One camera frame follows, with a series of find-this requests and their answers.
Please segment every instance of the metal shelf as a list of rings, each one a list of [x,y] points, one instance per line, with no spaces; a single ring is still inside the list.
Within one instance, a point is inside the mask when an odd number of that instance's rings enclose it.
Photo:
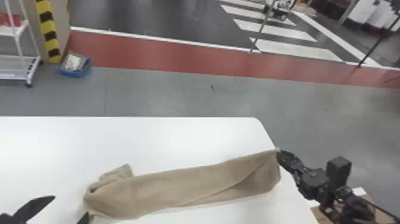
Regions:
[[[26,80],[32,78],[40,62],[40,56],[23,57],[27,69],[23,69],[19,56],[0,55],[0,79]]]
[[[19,38],[28,25],[29,21],[24,20],[21,26],[15,28],[15,35]],[[14,36],[13,28],[8,26],[0,26],[0,36]]]
[[[0,55],[0,79],[25,80],[26,86],[32,87],[32,77],[40,63],[39,48],[36,44],[35,37],[33,36],[32,27],[27,20],[28,16],[23,1],[18,1],[25,20],[21,23],[21,26],[15,27],[9,0],[4,0],[11,27],[0,26],[0,36],[10,36],[14,38],[15,45],[18,49],[18,55]],[[35,57],[24,56],[22,52],[20,36],[26,28],[29,30],[30,37],[36,50],[37,56]]]

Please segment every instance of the concrete floor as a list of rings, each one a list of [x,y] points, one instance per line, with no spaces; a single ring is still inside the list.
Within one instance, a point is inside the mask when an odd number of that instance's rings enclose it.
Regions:
[[[311,167],[353,161],[349,186],[400,215],[400,91],[98,67],[74,79],[47,65],[34,85],[0,81],[0,115],[256,117]]]

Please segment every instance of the yellow and black striped pillar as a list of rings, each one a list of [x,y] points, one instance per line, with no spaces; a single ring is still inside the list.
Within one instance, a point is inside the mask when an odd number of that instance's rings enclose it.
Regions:
[[[49,56],[48,61],[51,63],[60,63],[61,51],[50,0],[36,0],[36,10],[39,16],[40,31],[45,41],[45,49]]]

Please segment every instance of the table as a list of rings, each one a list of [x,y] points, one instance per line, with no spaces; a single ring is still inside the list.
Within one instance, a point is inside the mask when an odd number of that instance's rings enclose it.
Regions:
[[[274,148],[254,118],[0,117],[0,211],[56,199],[29,223],[75,224],[86,187],[124,163],[135,175],[219,163]],[[96,218],[94,224],[110,223]],[[288,172],[269,193],[168,209],[114,223],[309,223],[317,221]]]

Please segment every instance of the folded cloth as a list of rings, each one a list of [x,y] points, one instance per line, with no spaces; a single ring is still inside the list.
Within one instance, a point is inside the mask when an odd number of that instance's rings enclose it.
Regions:
[[[265,193],[280,180],[278,151],[276,148],[210,166],[142,176],[134,176],[125,164],[91,184],[84,200],[91,215],[132,219],[170,207]]]

